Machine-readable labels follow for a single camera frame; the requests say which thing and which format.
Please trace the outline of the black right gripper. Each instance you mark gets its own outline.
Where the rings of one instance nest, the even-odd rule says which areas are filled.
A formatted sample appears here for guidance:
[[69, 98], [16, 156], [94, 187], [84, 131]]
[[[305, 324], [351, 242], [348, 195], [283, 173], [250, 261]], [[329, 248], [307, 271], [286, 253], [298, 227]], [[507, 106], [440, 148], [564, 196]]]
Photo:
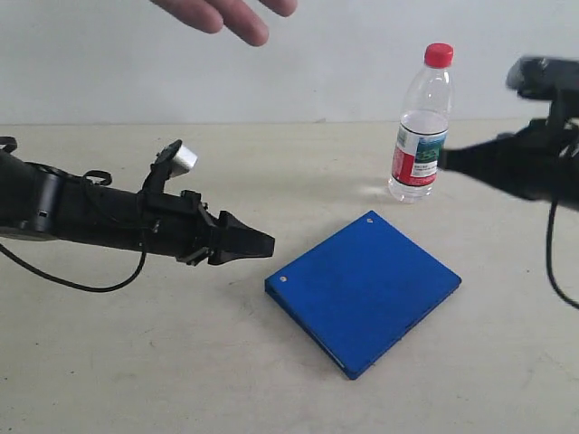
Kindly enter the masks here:
[[478, 181], [497, 181], [505, 193], [527, 201], [578, 202], [578, 125], [556, 131], [542, 118], [517, 132], [462, 148], [444, 147], [438, 168]]

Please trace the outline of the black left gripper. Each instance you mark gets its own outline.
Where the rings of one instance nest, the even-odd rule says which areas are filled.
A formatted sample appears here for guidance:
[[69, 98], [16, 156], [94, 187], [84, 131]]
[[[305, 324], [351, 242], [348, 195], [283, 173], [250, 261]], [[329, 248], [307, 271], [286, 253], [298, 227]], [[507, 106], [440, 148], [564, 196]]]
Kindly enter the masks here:
[[238, 259], [273, 256], [275, 239], [220, 211], [208, 211], [201, 194], [144, 193], [140, 226], [149, 253], [173, 257], [187, 265], [206, 261], [212, 266]]

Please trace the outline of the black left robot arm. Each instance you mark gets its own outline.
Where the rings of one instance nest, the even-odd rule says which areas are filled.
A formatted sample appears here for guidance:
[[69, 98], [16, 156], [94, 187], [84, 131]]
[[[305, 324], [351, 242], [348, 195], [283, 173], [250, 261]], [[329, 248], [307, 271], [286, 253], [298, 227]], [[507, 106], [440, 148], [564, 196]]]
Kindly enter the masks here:
[[177, 139], [156, 155], [138, 192], [112, 187], [111, 175], [73, 175], [25, 162], [14, 137], [1, 139], [1, 234], [23, 241], [70, 241], [217, 266], [269, 258], [275, 240], [231, 213], [213, 216], [201, 194], [166, 193], [166, 182], [190, 172], [197, 155]]

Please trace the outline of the person's bare hand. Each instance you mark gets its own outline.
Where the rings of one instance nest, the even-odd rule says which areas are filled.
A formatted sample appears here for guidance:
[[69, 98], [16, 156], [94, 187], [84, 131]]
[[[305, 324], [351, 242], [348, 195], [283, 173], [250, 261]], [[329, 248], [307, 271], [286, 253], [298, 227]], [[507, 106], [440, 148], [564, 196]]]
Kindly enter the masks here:
[[152, 4], [180, 23], [206, 34], [226, 28], [251, 47], [262, 47], [270, 38], [268, 25], [241, 0], [157, 0]]

